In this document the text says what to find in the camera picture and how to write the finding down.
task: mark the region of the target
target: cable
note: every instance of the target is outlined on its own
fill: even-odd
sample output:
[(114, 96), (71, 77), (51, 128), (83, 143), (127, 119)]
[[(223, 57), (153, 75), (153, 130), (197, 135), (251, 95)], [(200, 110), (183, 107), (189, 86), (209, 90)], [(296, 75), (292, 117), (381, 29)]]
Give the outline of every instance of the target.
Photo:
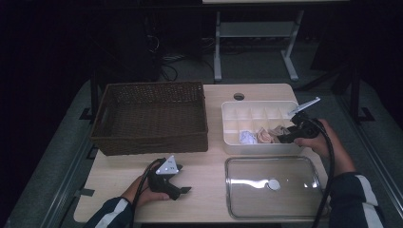
[[(169, 78), (168, 74), (163, 70), (163, 67), (168, 67), (168, 68), (172, 69), (175, 72), (175, 76), (174, 76), (173, 79)], [(167, 82), (175, 82), (178, 79), (178, 70), (176, 70), (176, 68), (174, 68), (172, 66), (162, 64), (160, 73), (163, 75), (163, 77), (166, 79)]]
[(163, 60), (165, 64), (172, 64), (175, 62), (178, 62), (180, 60), (183, 60), (184, 58), (186, 58), (185, 55), (179, 54), (179, 55), (174, 55), (174, 56), (164, 56)]
[(145, 180), (146, 180), (147, 177), (148, 177), (148, 173), (150, 172), (150, 170), (151, 170), (151, 168), (154, 166), (154, 164), (156, 164), (157, 162), (160, 162), (160, 161), (161, 161), (160, 159), (157, 159), (157, 160), (153, 161), (153, 162), (152, 162), (151, 164), (149, 164), (149, 165), (146, 167), (146, 169), (144, 170), (142, 179), (140, 180), (140, 183), (139, 183), (139, 187), (137, 188), (136, 195), (134, 196), (133, 203), (131, 204), (131, 209), (132, 209), (133, 218), (132, 218), (132, 220), (130, 221), (130, 228), (133, 228), (133, 224), (134, 224), (134, 215), (135, 215), (135, 213), (136, 213), (136, 206), (137, 206), (137, 203), (139, 202), (140, 195), (141, 195), (142, 192), (143, 192), (143, 191), (142, 191), (143, 185), (144, 185), (144, 183), (145, 183)]
[(148, 38), (151, 38), (151, 40), (149, 41), (150, 43), (152, 42), (152, 40), (156, 41), (156, 45), (154, 48), (149, 49), (149, 51), (153, 54), (155, 54), (158, 50), (158, 48), (160, 47), (160, 39), (158, 39), (157, 36), (152, 36), (152, 35), (147, 35)]
[(213, 74), (214, 74), (214, 68), (207, 62), (207, 61), (205, 61), (205, 60), (202, 60), (209, 68), (210, 68), (210, 70), (213, 72)]
[(329, 162), (330, 162), (329, 177), (328, 177), (328, 180), (327, 180), (327, 183), (326, 183), (326, 188), (325, 188), (325, 190), (323, 192), (322, 200), (321, 200), (320, 205), (319, 205), (319, 207), (317, 209), (317, 215), (315, 217), (314, 224), (312, 225), (312, 228), (317, 228), (317, 226), (319, 224), (319, 221), (320, 221), (320, 217), (322, 216), (323, 208), (326, 205), (326, 201), (327, 201), (327, 199), (329, 197), (330, 189), (331, 189), (332, 183), (333, 183), (333, 176), (335, 174), (335, 151), (333, 149), (332, 142), (331, 142), (326, 130), (324, 129), (324, 127), (321, 124), (319, 124), (316, 121), (313, 121), (311, 119), (308, 119), (308, 118), (302, 118), (302, 120), (308, 121), (309, 123), (313, 124), (320, 131), (320, 133), (325, 138), (326, 145), (327, 145), (328, 150), (329, 150)]

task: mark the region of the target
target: metal stand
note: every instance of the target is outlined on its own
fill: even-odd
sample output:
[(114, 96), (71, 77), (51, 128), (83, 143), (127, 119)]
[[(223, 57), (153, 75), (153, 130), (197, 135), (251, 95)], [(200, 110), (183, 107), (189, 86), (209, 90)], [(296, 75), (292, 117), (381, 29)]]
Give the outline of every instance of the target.
[(297, 81), (298, 76), (290, 57), (297, 39), (303, 12), (303, 10), (300, 10), (296, 21), (291, 22), (222, 22), (221, 14), (218, 11), (216, 21), (216, 52), (214, 53), (214, 81), (220, 82), (222, 80), (221, 37), (289, 37), (290, 43), (285, 50), (281, 51), (281, 56), (287, 67), (290, 79)]

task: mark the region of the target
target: hand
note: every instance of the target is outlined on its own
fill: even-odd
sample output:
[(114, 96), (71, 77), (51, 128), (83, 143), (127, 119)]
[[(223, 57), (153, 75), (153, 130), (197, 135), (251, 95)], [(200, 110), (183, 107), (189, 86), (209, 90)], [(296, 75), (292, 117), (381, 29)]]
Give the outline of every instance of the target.
[[(345, 172), (354, 172), (355, 166), (353, 160), (350, 158), (350, 155), (347, 153), (346, 149), (338, 138), (338, 135), (335, 133), (332, 127), (330, 127), (327, 121), (319, 121), (323, 124), (326, 133), (328, 134), (330, 141), (332, 142), (335, 153), (335, 176)], [(329, 157), (329, 149), (322, 134), (319, 134), (314, 139), (297, 138), (294, 140), (294, 143), (300, 146), (311, 147), (312, 150), (318, 153), (319, 156), (325, 158)]]
[[(136, 196), (137, 189), (139, 188), (140, 181), (142, 180), (143, 175), (138, 177), (136, 180), (134, 180), (130, 186), (124, 191), (122, 194), (123, 198), (126, 198), (130, 202), (133, 202), (134, 197)], [(145, 180), (142, 193), (140, 195), (139, 201), (137, 203), (136, 208), (139, 208), (146, 204), (147, 202), (153, 201), (153, 200), (169, 200), (169, 196), (166, 193), (155, 193), (150, 190), (148, 187), (148, 180)]]

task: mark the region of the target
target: black cable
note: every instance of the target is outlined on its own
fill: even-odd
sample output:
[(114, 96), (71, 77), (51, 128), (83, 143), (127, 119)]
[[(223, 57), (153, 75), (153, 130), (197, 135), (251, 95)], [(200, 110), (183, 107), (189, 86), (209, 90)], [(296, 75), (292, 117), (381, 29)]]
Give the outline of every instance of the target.
[(202, 60), (202, 61), (211, 69), (211, 71), (214, 74), (214, 68), (207, 61), (205, 61), (205, 60)]
[(143, 189), (143, 191), (140, 193), (140, 195), (145, 191), (145, 190), (147, 190), (149, 187), (146, 187), (145, 189)]
[(155, 161), (153, 161), (153, 162), (152, 162), (151, 164), (149, 164), (149, 165), (146, 167), (146, 169), (144, 170), (142, 179), (140, 180), (140, 183), (139, 183), (139, 187), (137, 188), (136, 195), (134, 196), (134, 200), (133, 200), (133, 202), (132, 202), (132, 204), (131, 204), (131, 210), (132, 210), (133, 218), (132, 218), (132, 220), (130, 221), (130, 228), (133, 228), (133, 224), (134, 224), (134, 215), (135, 215), (135, 213), (136, 213), (136, 206), (137, 206), (137, 203), (139, 202), (140, 195), (141, 195), (142, 192), (143, 192), (143, 191), (142, 191), (143, 185), (144, 185), (144, 183), (145, 183), (145, 180), (146, 180), (147, 177), (148, 177), (148, 173), (150, 172), (152, 166), (153, 166), (154, 164), (156, 164), (157, 162), (160, 162), (160, 161), (161, 161), (161, 160), (155, 160)]
[(185, 55), (181, 55), (180, 57), (177, 57), (177, 58), (172, 58), (172, 59), (170, 59), (170, 60), (164, 60), (164, 61), (163, 61), (163, 65), (174, 64), (174, 63), (179, 62), (179, 61), (182, 61), (182, 60), (184, 60), (184, 59), (186, 59), (186, 58), (189, 58), (189, 57), (187, 57), (187, 56), (185, 56)]
[(332, 142), (331, 142), (326, 130), (324, 129), (324, 127), (321, 124), (319, 124), (316, 121), (313, 121), (311, 119), (308, 119), (308, 118), (302, 118), (302, 120), (308, 121), (309, 123), (313, 124), (320, 131), (320, 133), (325, 138), (326, 145), (327, 145), (328, 150), (329, 150), (329, 162), (330, 162), (329, 176), (328, 176), (328, 180), (327, 180), (327, 183), (326, 183), (326, 188), (325, 188), (325, 190), (323, 192), (322, 200), (321, 200), (320, 205), (319, 205), (319, 207), (317, 209), (317, 215), (315, 217), (314, 224), (312, 225), (312, 228), (317, 228), (317, 226), (319, 224), (319, 221), (320, 221), (320, 218), (322, 216), (323, 208), (325, 207), (326, 201), (327, 201), (327, 199), (328, 199), (328, 197), (330, 195), (330, 190), (331, 190), (332, 183), (333, 183), (333, 177), (334, 177), (334, 174), (335, 174), (335, 151), (333, 149)]
[[(163, 70), (163, 67), (168, 67), (175, 72), (175, 76), (173, 79), (169, 78), (168, 74)], [(167, 82), (175, 82), (178, 79), (178, 70), (176, 68), (166, 65), (166, 64), (161, 65), (161, 74), (163, 75), (163, 77), (166, 79)]]

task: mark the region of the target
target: clear glass tray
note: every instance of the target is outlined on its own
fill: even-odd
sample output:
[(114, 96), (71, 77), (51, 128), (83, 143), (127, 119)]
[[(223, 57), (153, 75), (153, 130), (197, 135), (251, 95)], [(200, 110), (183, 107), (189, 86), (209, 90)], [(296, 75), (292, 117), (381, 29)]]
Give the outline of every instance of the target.
[(313, 219), (322, 199), (316, 169), (306, 157), (230, 158), (225, 176), (233, 218)]

